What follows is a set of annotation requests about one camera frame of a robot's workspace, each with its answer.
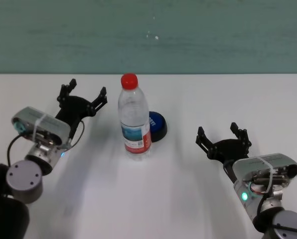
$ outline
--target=teal wall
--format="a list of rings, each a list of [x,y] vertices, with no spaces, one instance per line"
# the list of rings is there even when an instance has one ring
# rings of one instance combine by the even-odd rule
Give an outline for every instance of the teal wall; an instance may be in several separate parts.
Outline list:
[[[0,73],[297,73],[297,0],[0,0]]]

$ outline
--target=green indicator light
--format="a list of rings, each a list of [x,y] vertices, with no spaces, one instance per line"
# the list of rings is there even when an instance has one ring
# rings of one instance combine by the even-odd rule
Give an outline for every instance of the green indicator light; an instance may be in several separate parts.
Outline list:
[[[247,193],[245,193],[245,192],[242,193],[242,199],[243,199],[244,201],[246,201],[246,200],[248,199],[248,195],[247,195]]]

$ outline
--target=red bottle cap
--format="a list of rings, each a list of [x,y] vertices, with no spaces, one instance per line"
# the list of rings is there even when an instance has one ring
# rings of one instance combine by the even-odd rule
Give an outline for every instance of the red bottle cap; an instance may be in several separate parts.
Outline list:
[[[121,78],[121,84],[125,90],[134,90],[138,86],[138,78],[134,73],[124,74]]]

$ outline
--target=white table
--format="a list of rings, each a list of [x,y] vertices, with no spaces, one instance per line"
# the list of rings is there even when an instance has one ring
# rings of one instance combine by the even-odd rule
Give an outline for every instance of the white table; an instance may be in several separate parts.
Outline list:
[[[108,104],[87,119],[81,142],[44,177],[30,205],[27,239],[259,239],[219,162],[195,144],[203,126],[213,142],[246,128],[250,155],[280,152],[297,162],[297,75],[142,75],[150,110],[168,133],[143,162],[127,158],[118,119],[119,75],[0,75],[0,162],[15,130],[11,117],[32,106],[58,111],[61,84],[93,100],[107,87]],[[20,139],[12,162],[31,142]],[[297,178],[283,205],[297,212]]]

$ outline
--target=water bottle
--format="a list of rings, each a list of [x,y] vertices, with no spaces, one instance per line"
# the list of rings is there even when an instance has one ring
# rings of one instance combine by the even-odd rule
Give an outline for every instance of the water bottle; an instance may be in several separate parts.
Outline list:
[[[151,146],[149,106],[135,74],[123,75],[121,84],[118,105],[125,149],[136,156],[136,159],[143,159]]]

